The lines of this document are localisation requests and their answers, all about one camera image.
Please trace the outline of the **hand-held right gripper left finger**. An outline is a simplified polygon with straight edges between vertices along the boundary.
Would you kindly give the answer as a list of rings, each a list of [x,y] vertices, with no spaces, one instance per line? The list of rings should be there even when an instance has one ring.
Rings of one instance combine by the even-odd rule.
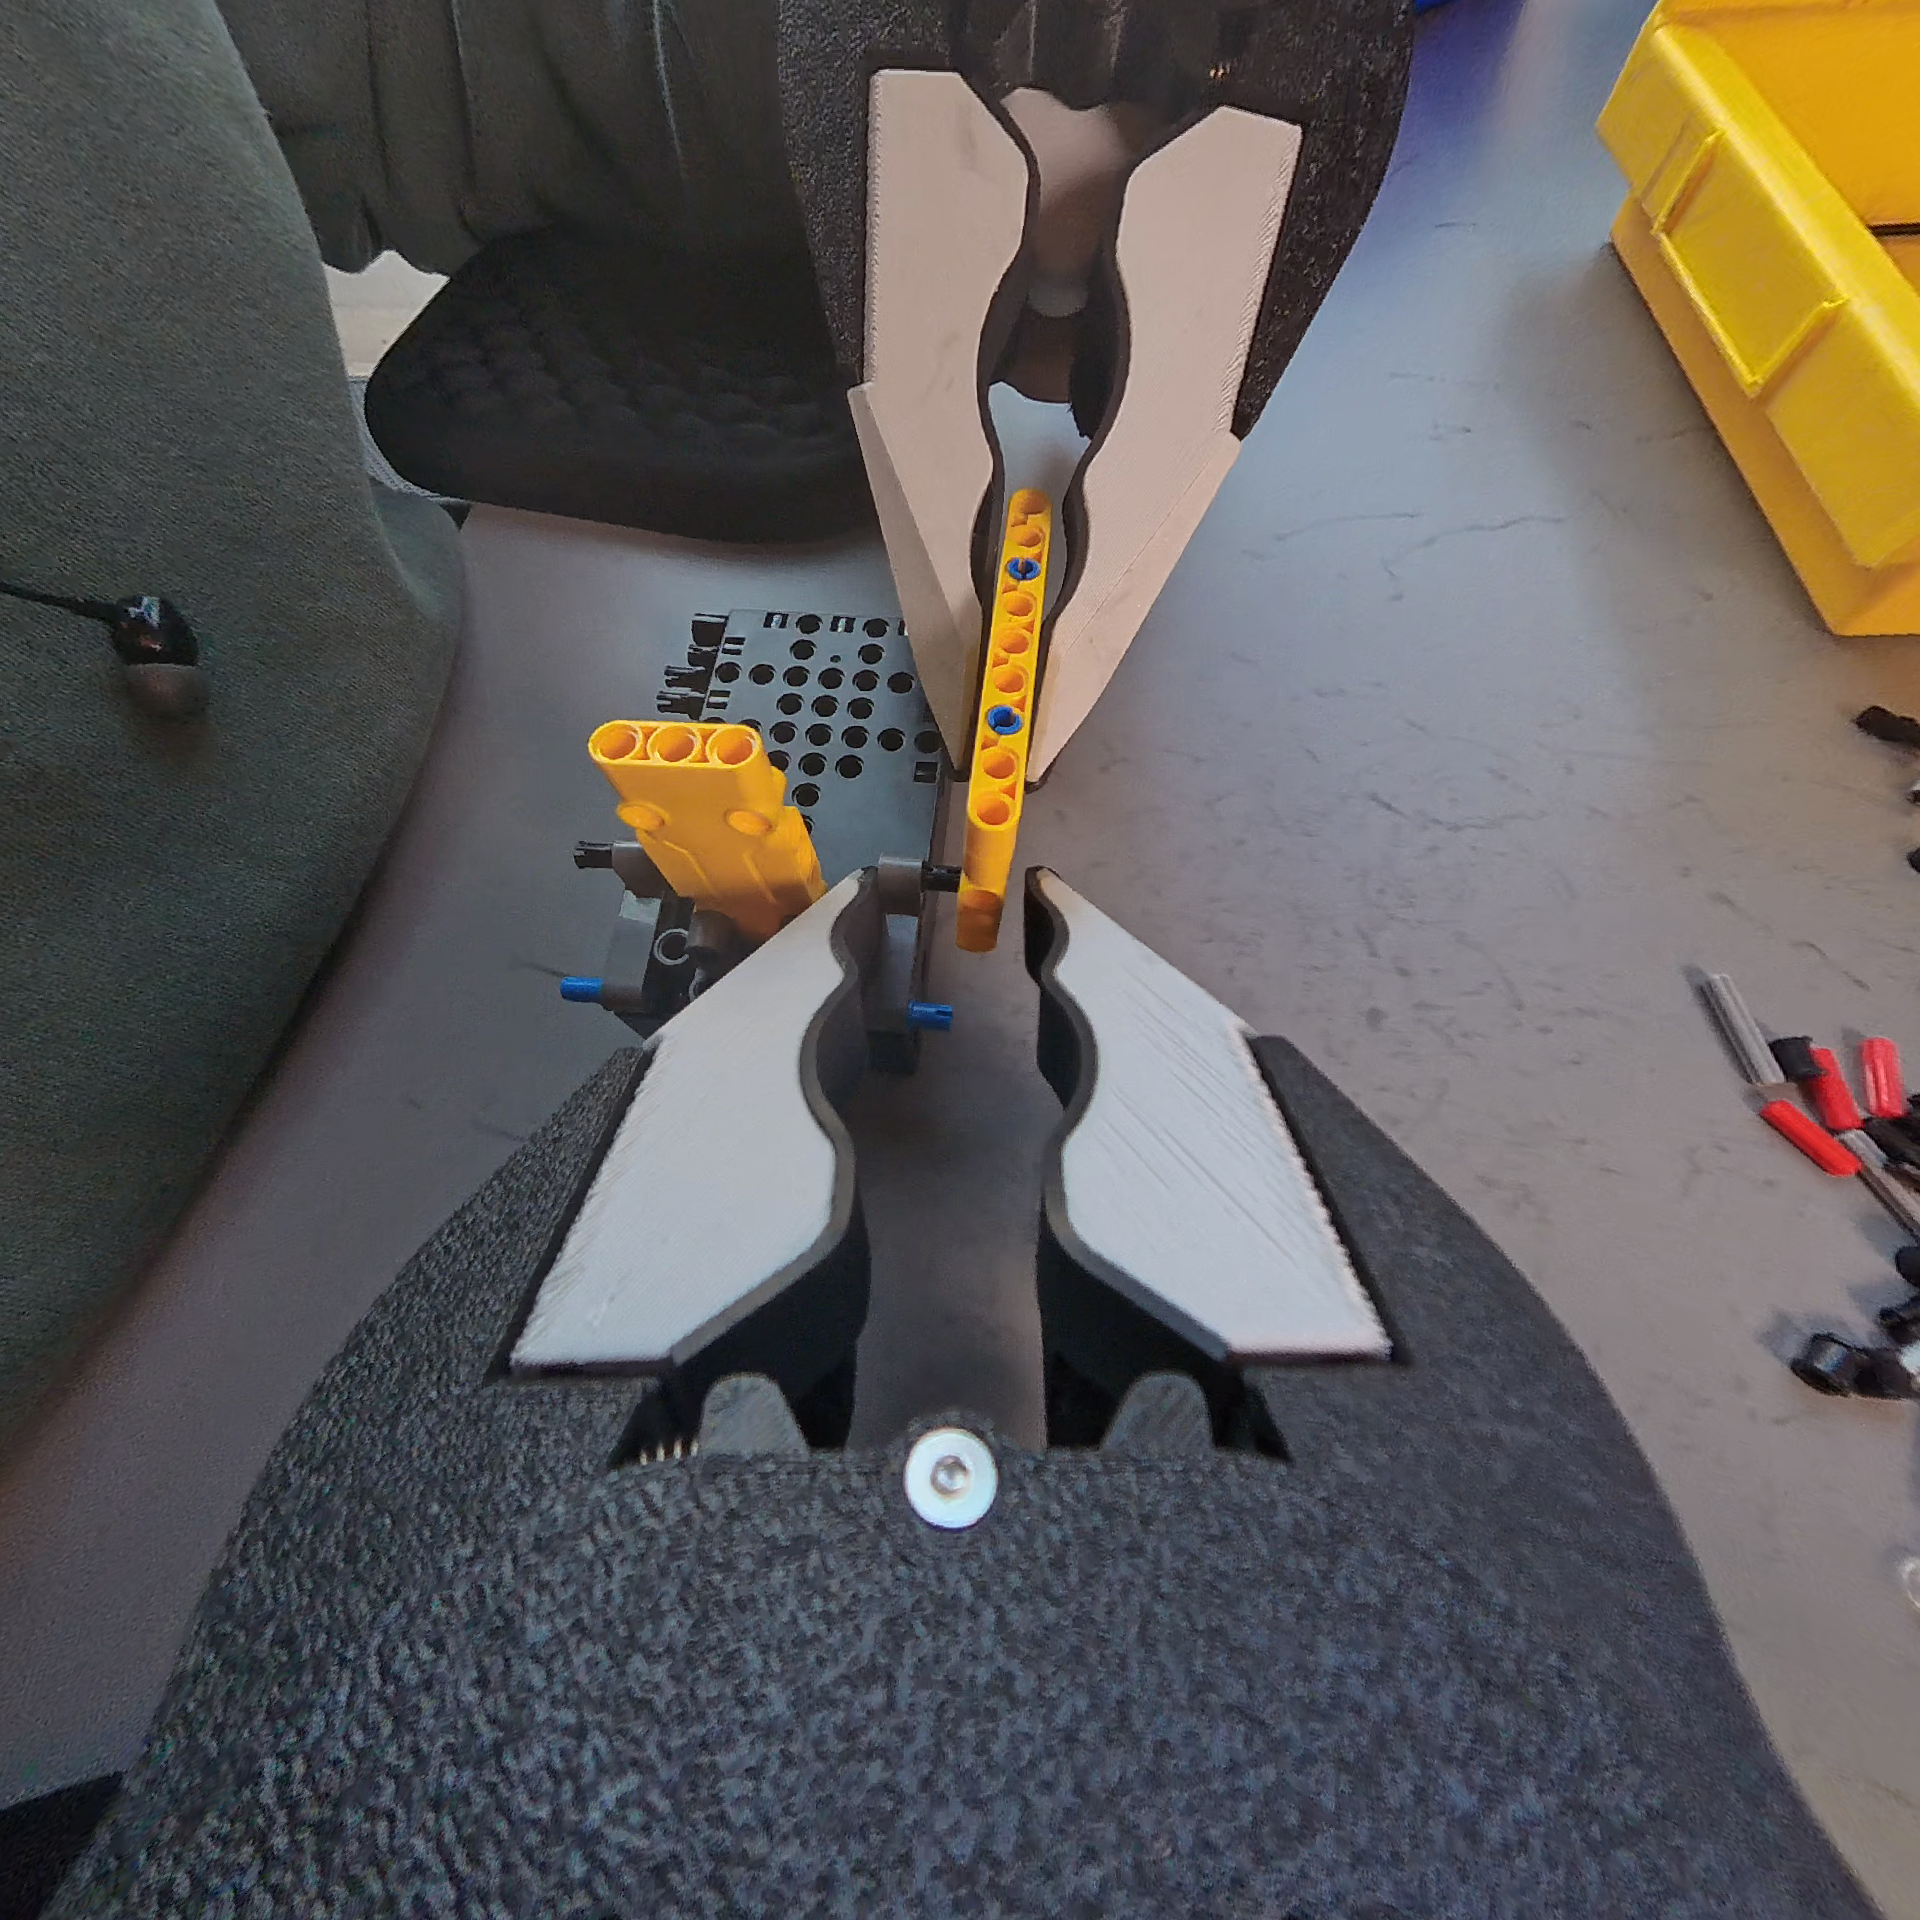
[[[720,1379],[768,1377],[814,1447],[846,1444],[872,1265],[842,1110],[877,966],[857,872],[657,1034],[514,1375],[657,1377],[661,1433],[689,1433]]]

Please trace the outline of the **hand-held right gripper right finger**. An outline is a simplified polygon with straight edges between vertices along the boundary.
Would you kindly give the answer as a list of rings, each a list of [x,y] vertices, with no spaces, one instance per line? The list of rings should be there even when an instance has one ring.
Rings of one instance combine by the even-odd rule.
[[[1282,1452],[1254,1370],[1391,1360],[1392,1337],[1224,1002],[1079,896],[1025,880],[1047,1145],[1039,1290],[1047,1442],[1118,1444],[1145,1377],[1203,1444]]]

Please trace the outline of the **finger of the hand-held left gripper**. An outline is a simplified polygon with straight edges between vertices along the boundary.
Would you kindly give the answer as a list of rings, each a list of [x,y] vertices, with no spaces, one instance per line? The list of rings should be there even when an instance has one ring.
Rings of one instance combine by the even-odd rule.
[[[1031,775],[1081,728],[1239,457],[1235,402],[1304,131],[1222,105],[1133,172],[1107,266],[1118,367],[1075,472]]]
[[[989,380],[1033,167],[954,71],[883,68],[870,94],[866,332],[848,400],[906,633],[957,770],[973,759],[983,636],[975,542],[1000,484]]]

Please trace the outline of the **yellow panel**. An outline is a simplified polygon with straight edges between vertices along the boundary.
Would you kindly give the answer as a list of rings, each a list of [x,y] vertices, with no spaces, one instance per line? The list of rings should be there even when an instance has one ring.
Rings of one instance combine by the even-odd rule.
[[[674,895],[759,942],[823,896],[810,831],[753,728],[608,723],[587,753]]]

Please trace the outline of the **black lego base block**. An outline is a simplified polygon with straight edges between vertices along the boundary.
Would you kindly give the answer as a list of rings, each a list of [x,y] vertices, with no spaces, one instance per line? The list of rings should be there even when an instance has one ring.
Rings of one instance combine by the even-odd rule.
[[[931,892],[954,888],[957,874],[933,862],[950,775],[903,623],[784,610],[698,616],[685,660],[663,673],[657,706],[615,723],[755,729],[821,860],[823,896],[843,879],[877,872],[883,920],[862,1002],[872,1066],[913,1073],[921,1034],[951,1023],[950,1008],[923,999]],[[674,895],[637,831],[622,825],[622,839],[577,847],[577,865],[613,872],[625,898],[605,968],[567,977],[561,994],[599,1004],[650,1039],[766,939]]]

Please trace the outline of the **yellow lego beam with pins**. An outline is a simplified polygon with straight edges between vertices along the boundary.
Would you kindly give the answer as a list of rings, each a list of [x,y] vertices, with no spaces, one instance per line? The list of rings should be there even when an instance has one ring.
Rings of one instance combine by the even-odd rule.
[[[994,571],[968,784],[968,844],[957,895],[957,944],[969,953],[998,947],[1015,865],[1029,723],[1040,680],[1049,542],[1049,496],[1018,489]]]

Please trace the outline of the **pile of small lego parts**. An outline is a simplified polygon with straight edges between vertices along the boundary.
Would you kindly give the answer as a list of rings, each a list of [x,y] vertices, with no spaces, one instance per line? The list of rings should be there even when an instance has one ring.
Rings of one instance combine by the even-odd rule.
[[[1902,1051],[1864,1036],[1845,1063],[1809,1036],[1773,1036],[1729,975],[1696,969],[1691,988],[1765,1124],[1822,1174],[1864,1187],[1904,1230],[1893,1262],[1906,1297],[1880,1310],[1877,1340],[1810,1334],[1793,1375],[1835,1400],[1915,1401],[1919,1094]]]

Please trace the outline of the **person's black pants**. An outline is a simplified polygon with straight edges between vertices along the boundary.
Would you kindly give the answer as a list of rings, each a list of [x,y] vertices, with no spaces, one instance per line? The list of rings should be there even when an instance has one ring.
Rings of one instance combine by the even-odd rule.
[[[402,479],[473,503],[765,544],[874,522],[799,257],[502,239],[379,360],[366,417]]]

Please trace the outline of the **yellow storage bin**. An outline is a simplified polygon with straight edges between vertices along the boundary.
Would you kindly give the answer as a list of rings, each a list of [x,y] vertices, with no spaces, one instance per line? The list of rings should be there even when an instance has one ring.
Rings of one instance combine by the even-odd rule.
[[[1919,630],[1919,4],[1651,12],[1613,241],[1834,633]]]

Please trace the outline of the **black earphone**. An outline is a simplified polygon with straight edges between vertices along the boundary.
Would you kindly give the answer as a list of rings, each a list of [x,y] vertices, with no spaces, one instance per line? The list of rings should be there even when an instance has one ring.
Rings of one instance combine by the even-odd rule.
[[[198,719],[209,706],[201,642],[185,616],[166,598],[125,599],[39,592],[2,580],[2,595],[42,608],[59,608],[103,625],[121,665],[129,697],[144,714]]]

